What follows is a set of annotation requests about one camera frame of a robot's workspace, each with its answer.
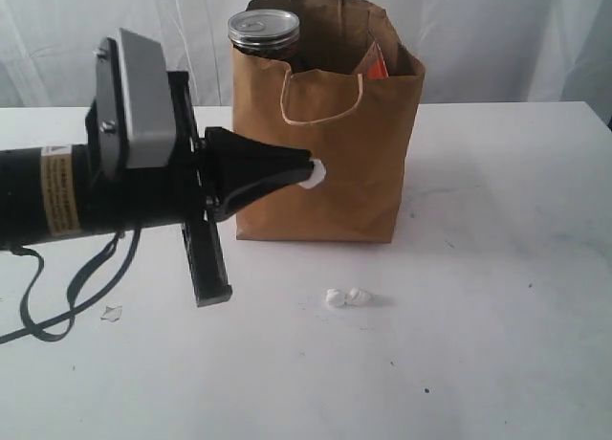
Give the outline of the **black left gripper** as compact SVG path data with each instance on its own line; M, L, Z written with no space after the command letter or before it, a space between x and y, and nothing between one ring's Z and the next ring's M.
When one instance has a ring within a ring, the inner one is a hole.
M166 80L178 134L166 165L128 167L124 100L111 90L95 96L85 118L83 228L104 234L181 225L196 303L209 306L232 295L217 222L308 180L315 166L309 150L261 143L223 127L208 127L200 139L187 73L170 72Z

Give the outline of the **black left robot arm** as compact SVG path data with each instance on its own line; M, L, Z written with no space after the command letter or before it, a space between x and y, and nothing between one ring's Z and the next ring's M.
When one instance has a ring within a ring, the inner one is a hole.
M223 127L198 132L185 72L168 73L178 139L167 165L102 170L98 107L86 144L1 153L1 247L179 224L196 303L232 295L217 223L320 169L307 149L261 143Z

